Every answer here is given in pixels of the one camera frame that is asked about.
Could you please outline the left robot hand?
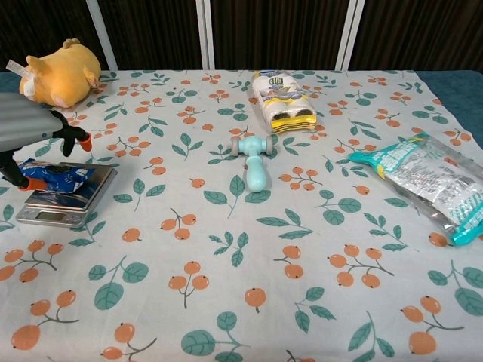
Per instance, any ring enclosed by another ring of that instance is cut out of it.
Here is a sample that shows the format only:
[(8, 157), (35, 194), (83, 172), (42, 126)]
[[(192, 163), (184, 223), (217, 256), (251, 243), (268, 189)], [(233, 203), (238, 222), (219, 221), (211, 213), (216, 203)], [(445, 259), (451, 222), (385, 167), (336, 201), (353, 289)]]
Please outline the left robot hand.
[(45, 190), (48, 184), (24, 176), (14, 153), (24, 146), (52, 138), (63, 139), (63, 155), (68, 157), (79, 143), (86, 152), (92, 150), (91, 135), (72, 126), (64, 115), (15, 93), (0, 93), (0, 173), (23, 191)]

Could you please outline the blue cookie packet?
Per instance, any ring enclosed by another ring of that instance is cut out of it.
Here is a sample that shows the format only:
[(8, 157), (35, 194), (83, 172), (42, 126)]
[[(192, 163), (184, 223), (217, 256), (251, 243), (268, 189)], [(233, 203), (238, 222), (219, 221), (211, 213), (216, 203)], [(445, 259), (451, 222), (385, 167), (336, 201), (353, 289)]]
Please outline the blue cookie packet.
[(27, 190), (73, 193), (94, 174), (94, 170), (72, 165), (52, 164), (30, 158), (19, 164), (29, 180)]

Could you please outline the small grey kitchen scale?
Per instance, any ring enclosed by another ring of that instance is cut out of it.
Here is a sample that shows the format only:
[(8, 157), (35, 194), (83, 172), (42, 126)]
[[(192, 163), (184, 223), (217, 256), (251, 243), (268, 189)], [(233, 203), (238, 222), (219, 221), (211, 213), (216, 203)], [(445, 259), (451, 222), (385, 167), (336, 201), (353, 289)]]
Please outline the small grey kitchen scale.
[(80, 227), (94, 212), (117, 174), (116, 169), (108, 165), (60, 164), (91, 168), (94, 174), (73, 193), (34, 191), (16, 215), (18, 222), (64, 228)]

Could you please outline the clear teal candy bag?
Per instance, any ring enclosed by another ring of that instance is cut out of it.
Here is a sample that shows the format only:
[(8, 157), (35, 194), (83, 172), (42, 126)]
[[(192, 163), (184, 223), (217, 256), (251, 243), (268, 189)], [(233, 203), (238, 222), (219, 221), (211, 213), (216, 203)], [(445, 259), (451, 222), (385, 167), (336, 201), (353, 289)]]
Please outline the clear teal candy bag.
[(439, 224), (456, 246), (483, 237), (483, 167), (427, 133), (349, 160), (375, 174)]

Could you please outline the yellow plush toy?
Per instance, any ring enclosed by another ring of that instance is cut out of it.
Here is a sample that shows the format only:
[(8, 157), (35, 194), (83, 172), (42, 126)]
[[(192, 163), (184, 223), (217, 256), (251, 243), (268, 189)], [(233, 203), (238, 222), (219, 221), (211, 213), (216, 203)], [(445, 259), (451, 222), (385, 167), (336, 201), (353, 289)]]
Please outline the yellow plush toy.
[(6, 69), (21, 77), (19, 92), (31, 101), (69, 108), (99, 84), (101, 66), (77, 38), (43, 57), (28, 56), (27, 66), (9, 60)]

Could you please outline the teal toy hammer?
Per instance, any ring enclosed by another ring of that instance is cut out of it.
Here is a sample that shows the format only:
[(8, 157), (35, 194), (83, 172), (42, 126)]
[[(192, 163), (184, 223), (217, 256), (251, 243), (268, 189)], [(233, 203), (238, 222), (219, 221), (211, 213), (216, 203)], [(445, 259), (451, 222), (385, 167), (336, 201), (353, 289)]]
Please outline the teal toy hammer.
[(271, 136), (266, 138), (250, 136), (243, 140), (232, 140), (231, 155), (238, 156), (243, 154), (246, 156), (246, 181), (251, 192), (261, 192), (265, 189), (266, 172), (260, 155), (271, 155), (273, 150), (274, 145)]

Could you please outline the floral print tablecloth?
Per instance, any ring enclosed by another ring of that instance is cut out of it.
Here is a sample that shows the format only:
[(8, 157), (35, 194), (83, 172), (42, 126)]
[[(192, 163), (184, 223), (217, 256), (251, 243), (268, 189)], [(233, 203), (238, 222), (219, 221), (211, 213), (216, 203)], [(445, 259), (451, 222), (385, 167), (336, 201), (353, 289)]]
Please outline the floral print tablecloth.
[(426, 132), (483, 165), (427, 72), (296, 71), (313, 130), (266, 130), (247, 71), (104, 72), (65, 111), (116, 177), (78, 228), (0, 181), (0, 362), (483, 362), (483, 240), (454, 247), (349, 156)]

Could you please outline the white yellow cookie pack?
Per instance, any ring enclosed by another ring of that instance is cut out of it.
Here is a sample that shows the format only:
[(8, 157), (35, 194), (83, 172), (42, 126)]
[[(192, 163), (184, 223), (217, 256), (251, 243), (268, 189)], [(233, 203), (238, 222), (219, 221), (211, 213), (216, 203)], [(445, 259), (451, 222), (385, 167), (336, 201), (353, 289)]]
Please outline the white yellow cookie pack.
[(263, 117), (273, 132), (316, 127), (317, 114), (307, 92), (288, 72), (257, 71), (253, 75), (252, 89)]

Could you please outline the white partition frame post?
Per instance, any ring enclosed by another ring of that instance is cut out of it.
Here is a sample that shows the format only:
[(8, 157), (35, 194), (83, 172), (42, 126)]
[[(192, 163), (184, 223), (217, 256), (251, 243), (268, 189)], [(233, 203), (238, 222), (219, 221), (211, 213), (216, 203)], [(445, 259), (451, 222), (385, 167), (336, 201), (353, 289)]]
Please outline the white partition frame post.
[(349, 0), (334, 67), (335, 71), (349, 69), (364, 7), (365, 0)]
[(211, 0), (195, 0), (203, 70), (215, 70)]
[(103, 50), (104, 57), (106, 58), (109, 70), (118, 71), (118, 64), (115, 59), (112, 44), (107, 32), (106, 24), (103, 19), (103, 15), (99, 6), (98, 0), (85, 0), (88, 6), (91, 19), (94, 24), (94, 28), (97, 33), (101, 48)]

